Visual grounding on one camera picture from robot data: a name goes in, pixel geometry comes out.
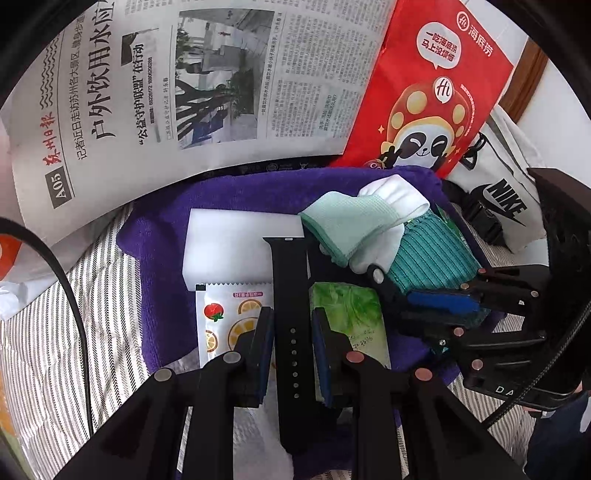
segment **teal striped cloth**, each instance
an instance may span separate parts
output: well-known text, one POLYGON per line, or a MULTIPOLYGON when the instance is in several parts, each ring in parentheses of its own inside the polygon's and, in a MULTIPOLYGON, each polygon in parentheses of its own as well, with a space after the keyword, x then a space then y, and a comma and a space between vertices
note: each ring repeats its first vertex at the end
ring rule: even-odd
POLYGON ((478 264, 463 240, 429 210, 404 224, 404 236, 388 277, 407 293, 412 288, 459 288, 476 276, 478 264))

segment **tomato illustration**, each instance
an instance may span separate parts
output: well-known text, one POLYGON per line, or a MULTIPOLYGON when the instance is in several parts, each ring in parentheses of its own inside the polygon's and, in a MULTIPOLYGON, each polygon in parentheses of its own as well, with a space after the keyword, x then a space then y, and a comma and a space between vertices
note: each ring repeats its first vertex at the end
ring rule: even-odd
POLYGON ((203 314, 210 320, 217 322, 223 319, 223 307, 219 303, 210 303, 205 305, 203 314))

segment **white glove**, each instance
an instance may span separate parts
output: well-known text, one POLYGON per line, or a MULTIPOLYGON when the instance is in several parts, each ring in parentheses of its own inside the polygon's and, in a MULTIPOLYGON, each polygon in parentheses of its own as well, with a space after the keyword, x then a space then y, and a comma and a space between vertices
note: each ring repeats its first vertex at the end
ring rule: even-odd
POLYGON ((349 268, 363 274, 371 264, 376 264, 387 272, 398 253, 404 223, 426 213, 429 201, 400 175, 373 181, 359 191, 359 197, 364 195, 380 196, 398 212, 400 221, 397 226, 364 241, 349 260, 349 268))

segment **red paper bag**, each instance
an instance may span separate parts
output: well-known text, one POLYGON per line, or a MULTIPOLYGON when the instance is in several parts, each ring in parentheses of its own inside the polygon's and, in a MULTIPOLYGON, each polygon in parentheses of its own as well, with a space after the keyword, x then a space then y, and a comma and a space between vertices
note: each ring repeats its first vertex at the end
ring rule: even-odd
POLYGON ((332 166, 420 165, 445 177, 511 70, 459 0, 398 0, 345 153, 332 166))

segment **panda cartoon character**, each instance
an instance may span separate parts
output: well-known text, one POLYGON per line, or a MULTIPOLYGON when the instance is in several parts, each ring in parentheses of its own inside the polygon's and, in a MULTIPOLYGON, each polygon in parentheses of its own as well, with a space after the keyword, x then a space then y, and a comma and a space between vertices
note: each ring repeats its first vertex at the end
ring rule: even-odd
POLYGON ((415 83, 402 92, 388 119, 386 141, 371 168, 419 165, 437 171, 466 132, 470 109, 452 81, 415 83))

